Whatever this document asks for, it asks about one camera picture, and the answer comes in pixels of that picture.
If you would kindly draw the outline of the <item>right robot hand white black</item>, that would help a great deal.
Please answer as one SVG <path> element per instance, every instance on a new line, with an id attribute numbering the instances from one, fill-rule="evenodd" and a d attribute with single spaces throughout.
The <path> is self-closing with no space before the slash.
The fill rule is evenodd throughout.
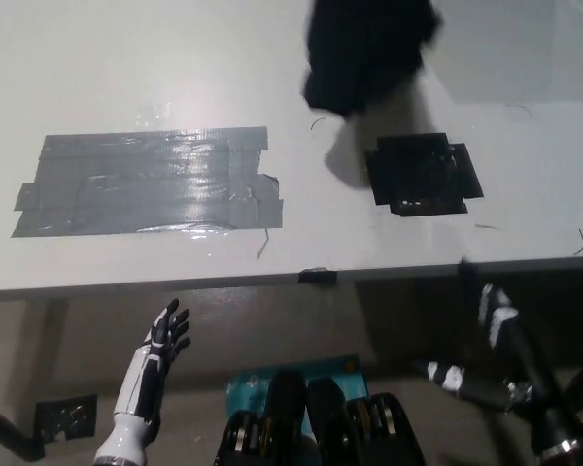
<path id="1" fill-rule="evenodd" d="M 537 457 L 582 445 L 582 425 L 512 300 L 501 287 L 483 283 L 476 267 L 466 260 L 458 265 L 458 276 L 465 303 L 494 353 L 502 380 L 478 377 L 463 367 L 437 360 L 420 364 L 426 377 L 463 400 L 519 416 L 530 427 Z"/>

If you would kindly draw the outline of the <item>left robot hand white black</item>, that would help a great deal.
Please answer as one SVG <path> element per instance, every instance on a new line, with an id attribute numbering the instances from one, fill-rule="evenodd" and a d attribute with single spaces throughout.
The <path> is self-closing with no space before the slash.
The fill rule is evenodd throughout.
<path id="1" fill-rule="evenodd" d="M 189 309 L 178 312 L 174 298 L 154 320 L 134 351 L 123 379 L 114 414 L 131 415 L 152 423 L 159 417 L 166 377 L 180 352 L 190 343 Z"/>

